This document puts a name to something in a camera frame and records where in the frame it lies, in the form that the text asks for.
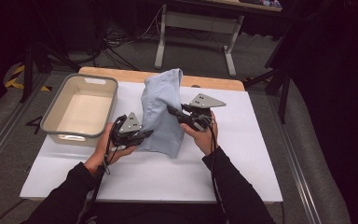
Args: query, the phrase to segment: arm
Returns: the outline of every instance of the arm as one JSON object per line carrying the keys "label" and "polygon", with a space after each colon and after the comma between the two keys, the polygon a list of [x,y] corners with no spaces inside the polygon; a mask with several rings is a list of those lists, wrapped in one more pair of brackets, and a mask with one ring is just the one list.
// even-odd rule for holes
{"label": "arm", "polygon": [[[94,176],[98,166],[103,162],[103,155],[112,125],[112,123],[109,123],[106,126],[95,151],[89,159],[85,163],[79,163],[74,169],[69,171],[66,180],[54,189],[36,207],[28,220],[23,223],[76,223],[88,192],[93,190],[97,184],[97,179]],[[111,160],[111,163],[116,162],[123,156],[130,155],[134,150],[135,147],[129,147],[118,151]]]}
{"label": "arm", "polygon": [[217,144],[217,123],[213,117],[213,133],[216,148],[213,150],[210,130],[196,132],[186,124],[181,124],[185,133],[194,138],[194,142],[205,154],[202,159],[215,174],[216,185],[222,199],[223,207],[231,224],[236,223],[274,223],[269,212],[252,185],[231,163],[228,156]]}

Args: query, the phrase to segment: person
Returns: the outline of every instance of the person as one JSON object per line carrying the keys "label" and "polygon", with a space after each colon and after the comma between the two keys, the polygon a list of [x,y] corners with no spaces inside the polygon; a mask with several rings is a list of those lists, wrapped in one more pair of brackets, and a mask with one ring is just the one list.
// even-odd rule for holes
{"label": "person", "polygon": [[[253,186],[231,163],[217,143],[218,128],[213,115],[213,133],[210,130],[196,132],[182,123],[185,133],[193,137],[195,144],[205,154],[202,158],[212,169],[215,183],[230,224],[275,223]],[[77,223],[89,191],[95,189],[98,167],[103,163],[106,144],[112,123],[98,141],[95,151],[86,160],[69,171],[66,180],[39,204],[23,224],[29,223]],[[136,147],[117,151],[111,164],[130,155]],[[172,204],[172,203],[96,203],[93,213],[83,216],[80,223],[226,223],[218,204]]]}

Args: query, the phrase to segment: table leg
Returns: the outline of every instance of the table leg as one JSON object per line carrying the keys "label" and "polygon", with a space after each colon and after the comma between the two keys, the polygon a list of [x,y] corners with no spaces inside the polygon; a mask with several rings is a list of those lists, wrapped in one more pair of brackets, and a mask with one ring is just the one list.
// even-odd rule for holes
{"label": "table leg", "polygon": [[157,55],[155,61],[155,68],[160,69],[162,66],[162,58],[164,57],[164,48],[165,48],[165,20],[167,14],[167,5],[162,7],[161,13],[161,29],[159,33],[159,43],[157,48]]}
{"label": "table leg", "polygon": [[234,48],[235,41],[237,40],[238,33],[240,32],[242,21],[243,21],[243,16],[239,16],[237,24],[235,25],[234,30],[232,32],[231,42],[229,43],[229,46],[224,46],[228,74],[231,77],[235,77],[237,75],[237,72],[235,71],[234,62],[232,61],[231,51],[232,48]]}

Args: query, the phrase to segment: light blue cloth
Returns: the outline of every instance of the light blue cloth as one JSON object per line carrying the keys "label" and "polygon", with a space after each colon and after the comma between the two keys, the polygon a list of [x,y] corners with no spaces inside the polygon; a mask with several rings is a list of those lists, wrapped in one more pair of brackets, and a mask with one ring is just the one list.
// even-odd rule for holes
{"label": "light blue cloth", "polygon": [[161,152],[173,159],[177,157],[185,132],[177,118],[168,113],[167,105],[182,110],[179,90],[182,76],[182,70],[173,69],[145,80],[141,131],[154,131],[137,150]]}

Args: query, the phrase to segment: white board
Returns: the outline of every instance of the white board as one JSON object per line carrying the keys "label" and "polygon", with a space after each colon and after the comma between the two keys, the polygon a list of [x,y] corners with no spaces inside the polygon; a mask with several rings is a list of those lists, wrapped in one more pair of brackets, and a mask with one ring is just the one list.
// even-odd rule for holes
{"label": "white board", "polygon": [[[143,83],[119,82],[112,121],[134,112],[142,122]],[[281,202],[282,195],[246,91],[222,91],[181,87],[181,100],[188,104],[198,93],[227,103],[213,108],[219,128],[218,143],[265,203]],[[44,199],[69,170],[86,161],[94,148],[56,144],[47,136],[25,181],[21,197]],[[203,154],[185,134],[178,157],[157,152],[137,152],[110,166],[103,177],[99,202],[215,202],[210,171]]]}

